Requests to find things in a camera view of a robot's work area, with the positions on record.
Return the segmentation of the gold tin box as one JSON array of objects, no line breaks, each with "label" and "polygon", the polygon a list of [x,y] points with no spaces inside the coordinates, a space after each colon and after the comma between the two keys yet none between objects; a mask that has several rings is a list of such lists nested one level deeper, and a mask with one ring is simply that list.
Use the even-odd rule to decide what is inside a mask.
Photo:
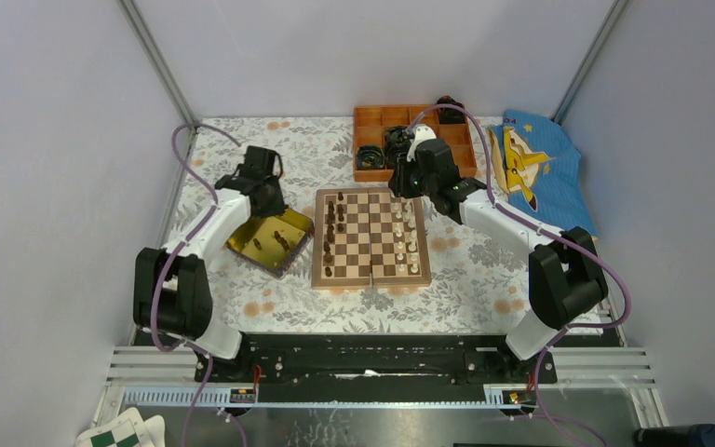
[{"label": "gold tin box", "polygon": [[225,247],[243,261],[282,278],[314,235],[314,221],[286,208],[282,214],[251,217],[227,239]]}]

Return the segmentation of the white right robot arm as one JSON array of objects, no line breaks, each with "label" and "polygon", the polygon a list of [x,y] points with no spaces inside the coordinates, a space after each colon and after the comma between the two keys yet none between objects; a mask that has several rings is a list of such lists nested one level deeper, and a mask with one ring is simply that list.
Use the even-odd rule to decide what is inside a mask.
[{"label": "white right robot arm", "polygon": [[609,292],[591,235],[581,227],[562,230],[533,221],[490,197],[491,187],[464,177],[451,147],[427,125],[401,131],[405,152],[395,157],[389,188],[396,197],[426,197],[436,211],[501,245],[528,272],[530,310],[505,338],[496,362],[502,379],[522,382],[533,357]]}]

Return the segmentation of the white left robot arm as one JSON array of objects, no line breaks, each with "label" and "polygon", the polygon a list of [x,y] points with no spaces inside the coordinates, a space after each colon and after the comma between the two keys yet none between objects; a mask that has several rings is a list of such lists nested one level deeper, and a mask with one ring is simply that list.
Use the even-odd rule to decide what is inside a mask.
[{"label": "white left robot arm", "polygon": [[217,358],[216,371],[231,383],[246,379],[250,355],[240,350],[241,331],[213,314],[208,267],[227,239],[252,218],[283,214],[280,187],[283,162],[278,152],[254,145],[231,174],[206,187],[212,204],[188,224],[182,235],[159,249],[144,248],[136,258],[132,317],[147,329],[162,351],[161,333],[179,344],[195,345]]}]

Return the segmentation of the orange wooden compartment tray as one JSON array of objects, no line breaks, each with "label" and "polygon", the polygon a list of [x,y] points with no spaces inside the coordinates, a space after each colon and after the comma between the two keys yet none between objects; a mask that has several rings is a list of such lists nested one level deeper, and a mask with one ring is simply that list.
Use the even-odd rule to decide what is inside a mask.
[{"label": "orange wooden compartment tray", "polygon": [[[392,170],[358,170],[356,152],[361,145],[377,145],[383,149],[384,130],[394,126],[409,126],[428,104],[359,105],[354,108],[354,180],[358,183],[377,183],[390,180]],[[428,125],[451,148],[460,174],[474,177],[478,170],[473,145],[473,125],[465,117],[464,124],[440,124],[438,110],[427,112],[421,124]]]}]

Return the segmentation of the wooden chessboard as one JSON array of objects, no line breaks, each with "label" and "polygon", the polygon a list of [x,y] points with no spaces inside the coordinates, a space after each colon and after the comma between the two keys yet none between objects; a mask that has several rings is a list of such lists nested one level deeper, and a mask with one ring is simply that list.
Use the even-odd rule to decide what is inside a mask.
[{"label": "wooden chessboard", "polygon": [[[326,224],[329,201],[334,224]],[[395,197],[386,187],[318,190],[312,260],[317,290],[429,286],[422,200]]]}]

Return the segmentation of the blue pikachu shirt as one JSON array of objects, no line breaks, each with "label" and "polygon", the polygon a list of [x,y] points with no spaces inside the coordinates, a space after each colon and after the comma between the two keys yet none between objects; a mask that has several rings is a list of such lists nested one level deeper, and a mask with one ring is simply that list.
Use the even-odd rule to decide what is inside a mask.
[{"label": "blue pikachu shirt", "polygon": [[509,109],[488,131],[492,173],[508,203],[536,221],[598,234],[579,186],[580,152],[542,115]]}]

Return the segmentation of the floral tablecloth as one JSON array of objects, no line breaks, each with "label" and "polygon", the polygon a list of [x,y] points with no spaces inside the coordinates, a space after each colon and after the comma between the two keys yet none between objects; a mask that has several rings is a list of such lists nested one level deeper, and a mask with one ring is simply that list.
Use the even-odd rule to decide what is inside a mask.
[{"label": "floral tablecloth", "polygon": [[[278,151],[285,202],[306,216],[320,189],[355,185],[349,117],[208,118],[183,130],[185,156],[169,235],[177,237],[210,207],[207,189],[241,162],[246,144]],[[512,329],[529,309],[524,262],[495,240],[423,206],[432,282],[423,288],[317,290],[313,246],[274,278],[222,249],[208,276],[215,315],[244,332],[488,333]]]}]

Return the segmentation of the green checkered mat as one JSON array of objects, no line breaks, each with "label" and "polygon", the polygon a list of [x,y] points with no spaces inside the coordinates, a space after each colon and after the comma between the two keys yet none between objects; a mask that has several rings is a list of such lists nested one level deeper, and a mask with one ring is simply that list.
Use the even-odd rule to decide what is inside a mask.
[{"label": "green checkered mat", "polygon": [[128,408],[111,422],[81,433],[78,447],[163,447],[166,423],[160,416],[144,419],[137,408]]}]

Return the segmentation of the black cylinder object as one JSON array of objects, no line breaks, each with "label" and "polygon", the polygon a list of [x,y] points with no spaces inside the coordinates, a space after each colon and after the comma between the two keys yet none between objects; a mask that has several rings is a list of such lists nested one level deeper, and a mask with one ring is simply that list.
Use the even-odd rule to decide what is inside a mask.
[{"label": "black cylinder object", "polygon": [[715,447],[715,424],[638,429],[635,446]]}]

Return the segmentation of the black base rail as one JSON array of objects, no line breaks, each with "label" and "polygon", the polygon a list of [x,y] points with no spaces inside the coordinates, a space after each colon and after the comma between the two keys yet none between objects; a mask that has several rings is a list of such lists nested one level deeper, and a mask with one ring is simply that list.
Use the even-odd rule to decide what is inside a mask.
[{"label": "black base rail", "polygon": [[485,386],[554,385],[546,355],[518,360],[500,335],[247,333],[235,359],[217,359],[213,385],[248,385],[260,403],[477,403]]}]

